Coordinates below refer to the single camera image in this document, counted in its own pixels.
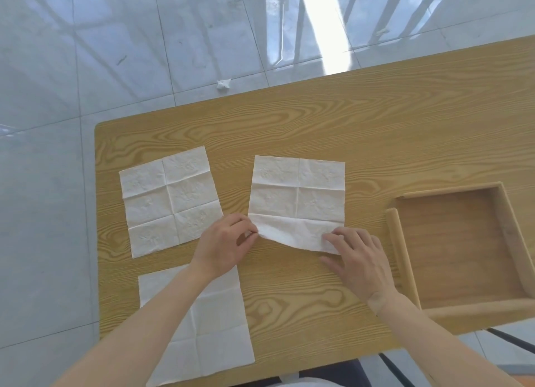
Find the person's left hand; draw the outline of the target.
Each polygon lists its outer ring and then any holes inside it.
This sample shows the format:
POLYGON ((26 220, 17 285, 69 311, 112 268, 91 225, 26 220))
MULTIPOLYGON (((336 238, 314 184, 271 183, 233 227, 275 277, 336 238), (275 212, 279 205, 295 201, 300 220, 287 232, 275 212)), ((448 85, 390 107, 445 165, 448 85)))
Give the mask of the person's left hand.
POLYGON ((248 232, 258 233, 249 217, 241 213, 224 215, 202 233, 191 267, 207 282, 226 274, 247 254, 237 253, 237 239, 248 232))

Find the person's right hand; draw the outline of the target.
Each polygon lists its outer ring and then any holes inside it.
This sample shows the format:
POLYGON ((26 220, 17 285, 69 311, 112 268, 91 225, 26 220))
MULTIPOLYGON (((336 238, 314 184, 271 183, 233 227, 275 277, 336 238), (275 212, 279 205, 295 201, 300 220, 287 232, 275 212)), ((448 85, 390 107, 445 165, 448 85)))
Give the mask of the person's right hand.
POLYGON ((332 232, 322 235, 342 257, 349 271, 349 279, 343 284, 375 314, 387 303, 388 297, 397 293, 390 263, 378 237, 368 232, 368 247, 351 249, 342 236, 332 232))

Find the white paper napkin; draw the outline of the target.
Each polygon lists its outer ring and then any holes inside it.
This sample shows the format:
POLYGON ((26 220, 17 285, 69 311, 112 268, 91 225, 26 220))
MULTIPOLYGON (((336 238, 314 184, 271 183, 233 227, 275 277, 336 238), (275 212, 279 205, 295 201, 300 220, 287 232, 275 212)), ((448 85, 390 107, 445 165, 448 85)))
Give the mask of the white paper napkin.
POLYGON ((338 255, 323 235, 344 226, 345 163, 256 155, 248 217, 259 235, 338 255))
POLYGON ((146 387, 188 381, 255 362, 237 266, 201 292, 146 387))
POLYGON ((204 146, 119 172, 132 258, 198 239, 223 217, 204 146))

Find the person's right forearm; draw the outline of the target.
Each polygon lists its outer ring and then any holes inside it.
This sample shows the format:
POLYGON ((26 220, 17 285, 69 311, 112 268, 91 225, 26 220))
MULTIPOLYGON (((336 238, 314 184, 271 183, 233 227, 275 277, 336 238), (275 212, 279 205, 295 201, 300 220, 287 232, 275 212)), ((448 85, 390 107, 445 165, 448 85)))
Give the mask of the person's right forearm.
POLYGON ((522 387, 396 290, 374 293, 368 305, 438 387, 522 387))

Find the person's left forearm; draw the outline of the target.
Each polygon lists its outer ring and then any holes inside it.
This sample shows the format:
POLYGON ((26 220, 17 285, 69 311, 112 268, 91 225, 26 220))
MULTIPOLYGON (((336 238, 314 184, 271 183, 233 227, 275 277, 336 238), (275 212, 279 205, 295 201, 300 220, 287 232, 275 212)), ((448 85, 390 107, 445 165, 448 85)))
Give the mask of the person's left forearm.
POLYGON ((236 264, 193 260, 52 387, 144 387, 195 299, 236 264))

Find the square wooden tray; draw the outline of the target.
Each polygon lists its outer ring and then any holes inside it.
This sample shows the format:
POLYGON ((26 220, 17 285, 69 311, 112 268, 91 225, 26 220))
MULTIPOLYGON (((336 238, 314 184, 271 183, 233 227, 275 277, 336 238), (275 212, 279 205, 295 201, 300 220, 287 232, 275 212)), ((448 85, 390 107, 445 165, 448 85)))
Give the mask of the square wooden tray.
POLYGON ((403 291, 432 319, 535 313, 535 266, 502 182, 406 193, 385 213, 403 291))

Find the black striped rug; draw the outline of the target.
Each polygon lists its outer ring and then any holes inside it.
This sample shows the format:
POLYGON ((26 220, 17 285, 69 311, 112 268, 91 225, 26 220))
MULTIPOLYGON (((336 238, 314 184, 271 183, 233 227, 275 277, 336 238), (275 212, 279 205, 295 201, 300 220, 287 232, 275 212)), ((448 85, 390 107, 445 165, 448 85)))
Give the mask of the black striped rug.
MULTIPOLYGON (((535 387, 535 319, 471 332, 459 339, 523 387, 535 387)), ((361 363, 373 387, 431 387, 404 350, 379 353, 361 363)))

